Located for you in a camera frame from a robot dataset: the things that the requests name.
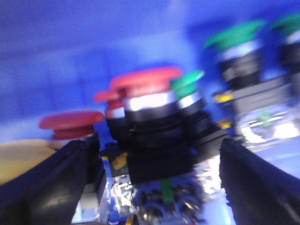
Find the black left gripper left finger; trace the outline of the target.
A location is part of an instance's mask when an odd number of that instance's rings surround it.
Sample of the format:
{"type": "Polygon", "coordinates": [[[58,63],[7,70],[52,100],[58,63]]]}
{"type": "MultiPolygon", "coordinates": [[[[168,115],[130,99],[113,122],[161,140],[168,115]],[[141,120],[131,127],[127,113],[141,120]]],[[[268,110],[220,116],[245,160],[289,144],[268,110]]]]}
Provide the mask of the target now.
{"type": "Polygon", "coordinates": [[[2,225],[69,225],[76,208],[98,208],[105,188],[97,134],[64,144],[0,187],[2,225]]]}

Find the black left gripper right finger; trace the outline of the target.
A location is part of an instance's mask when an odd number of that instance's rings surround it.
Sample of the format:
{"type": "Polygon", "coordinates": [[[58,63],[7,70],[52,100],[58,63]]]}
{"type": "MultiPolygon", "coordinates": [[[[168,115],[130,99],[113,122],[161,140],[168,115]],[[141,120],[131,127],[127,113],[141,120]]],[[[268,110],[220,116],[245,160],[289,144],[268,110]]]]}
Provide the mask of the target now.
{"type": "Polygon", "coordinates": [[[221,186],[238,225],[298,225],[300,180],[233,139],[220,147],[221,186]]]}

